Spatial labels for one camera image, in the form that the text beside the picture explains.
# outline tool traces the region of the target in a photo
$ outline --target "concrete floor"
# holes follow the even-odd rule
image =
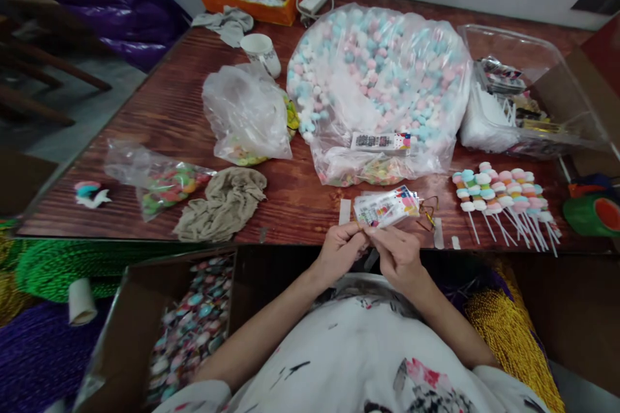
[[[0,146],[58,163],[47,185],[88,146],[146,77],[142,71],[115,56],[87,57],[73,53],[63,58],[108,82],[112,90],[102,92],[49,66],[43,70],[62,81],[64,85],[61,88],[51,89],[34,79],[11,72],[0,75],[0,82],[8,83],[76,121],[71,127],[63,127],[37,116],[32,116],[24,123],[10,123],[0,119]]]

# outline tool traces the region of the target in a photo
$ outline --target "cup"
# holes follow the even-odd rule
[[[241,48],[250,63],[262,66],[274,79],[280,77],[282,66],[273,48],[273,42],[265,34],[249,34],[241,39]]]

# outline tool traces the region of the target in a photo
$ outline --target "hand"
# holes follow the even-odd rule
[[[370,245],[357,223],[332,226],[327,231],[321,253],[308,272],[323,292],[344,276]]]
[[[364,226],[379,251],[381,274],[401,294],[409,298],[420,281],[427,276],[420,261],[420,241],[413,234],[388,226],[385,229]]]

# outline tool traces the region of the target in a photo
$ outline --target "large clear plastic bag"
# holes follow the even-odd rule
[[[472,61],[445,21],[349,4],[324,15],[289,62],[287,92],[322,184],[395,184],[450,167]],[[353,132],[410,133],[405,152],[351,149]]]
[[[254,65],[223,66],[210,74],[202,100],[218,138],[213,154],[239,166],[293,158],[285,99],[273,78]]]
[[[126,140],[108,140],[105,173],[121,184],[136,187],[145,222],[205,186],[217,172],[152,152]]]

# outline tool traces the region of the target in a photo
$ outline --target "gray cloth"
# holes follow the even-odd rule
[[[196,16],[192,22],[192,27],[195,26],[217,32],[223,42],[238,48],[243,35],[254,27],[254,18],[239,8],[225,6],[224,13]]]
[[[226,242],[239,232],[265,200],[267,178],[250,168],[218,172],[205,189],[206,200],[190,200],[174,233],[183,242]]]

